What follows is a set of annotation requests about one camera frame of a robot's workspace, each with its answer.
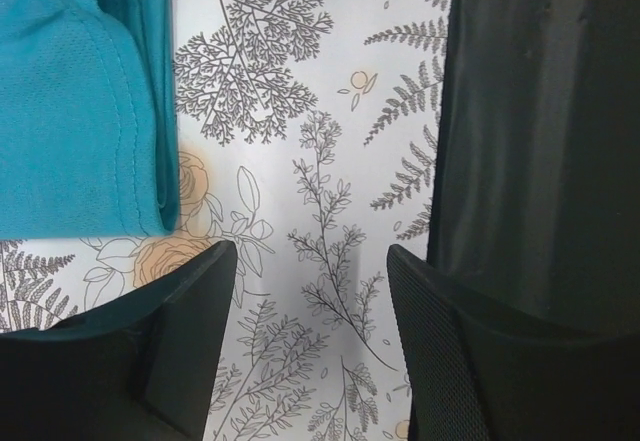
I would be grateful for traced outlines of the teal t shirt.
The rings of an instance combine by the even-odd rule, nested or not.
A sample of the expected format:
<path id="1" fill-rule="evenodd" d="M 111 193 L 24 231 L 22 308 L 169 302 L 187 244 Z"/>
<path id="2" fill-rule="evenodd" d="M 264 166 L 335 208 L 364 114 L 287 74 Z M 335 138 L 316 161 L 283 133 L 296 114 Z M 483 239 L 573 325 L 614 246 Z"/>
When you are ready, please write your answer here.
<path id="1" fill-rule="evenodd" d="M 153 237 L 180 212 L 172 0 L 1 0 L 1 236 Z"/>

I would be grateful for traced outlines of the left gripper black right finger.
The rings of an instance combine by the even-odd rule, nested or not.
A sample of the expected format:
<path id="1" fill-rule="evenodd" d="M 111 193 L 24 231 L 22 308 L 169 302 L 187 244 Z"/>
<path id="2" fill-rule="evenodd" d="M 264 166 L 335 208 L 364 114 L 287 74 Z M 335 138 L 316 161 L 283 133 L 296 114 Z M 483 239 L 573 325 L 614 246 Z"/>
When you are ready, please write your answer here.
<path id="1" fill-rule="evenodd" d="M 639 337 L 546 322 L 387 252 L 412 440 L 635 440 Z"/>

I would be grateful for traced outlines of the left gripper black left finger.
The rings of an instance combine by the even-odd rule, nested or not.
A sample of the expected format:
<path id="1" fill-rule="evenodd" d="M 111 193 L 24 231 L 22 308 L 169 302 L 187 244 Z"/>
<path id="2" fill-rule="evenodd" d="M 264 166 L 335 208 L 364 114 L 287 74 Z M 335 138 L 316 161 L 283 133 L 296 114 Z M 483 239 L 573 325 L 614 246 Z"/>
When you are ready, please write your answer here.
<path id="1" fill-rule="evenodd" d="M 231 307 L 236 247 L 49 329 L 1 337 L 5 440 L 200 440 Z"/>

